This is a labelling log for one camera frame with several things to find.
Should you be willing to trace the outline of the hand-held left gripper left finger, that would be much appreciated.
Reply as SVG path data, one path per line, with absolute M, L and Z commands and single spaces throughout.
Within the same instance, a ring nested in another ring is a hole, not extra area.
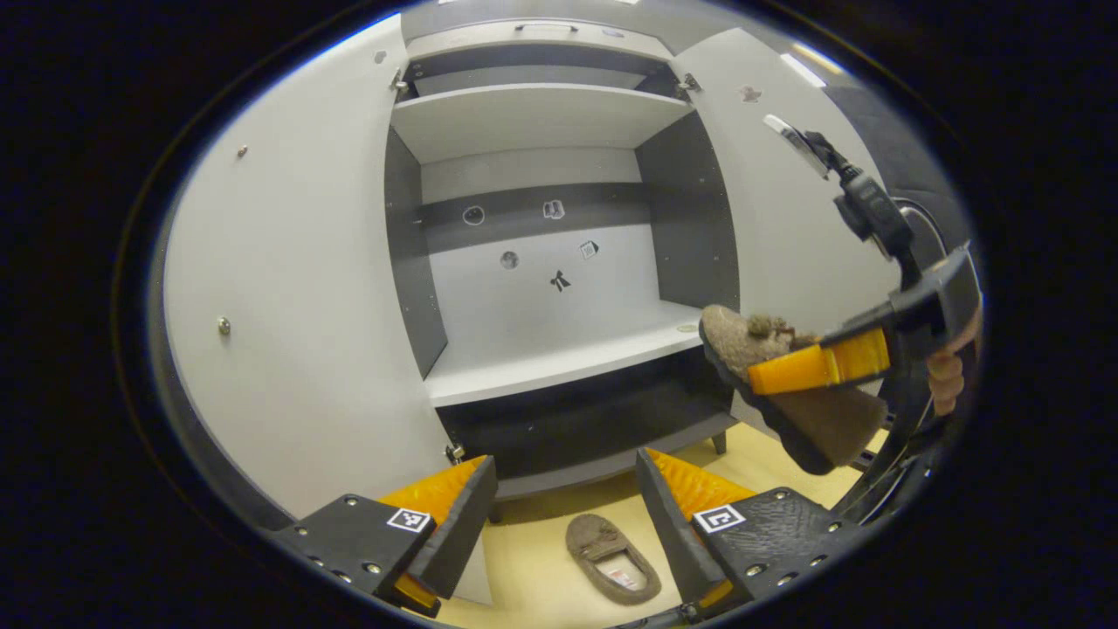
M 495 460 L 480 455 L 381 498 L 344 494 L 273 537 L 366 598 L 434 618 L 459 587 L 496 490 Z

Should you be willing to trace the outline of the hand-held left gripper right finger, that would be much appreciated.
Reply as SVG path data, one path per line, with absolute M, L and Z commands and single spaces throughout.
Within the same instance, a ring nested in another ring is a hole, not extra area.
M 639 447 L 639 493 L 683 606 L 724 614 L 780 595 L 839 564 L 870 528 L 792 488 L 755 493 Z

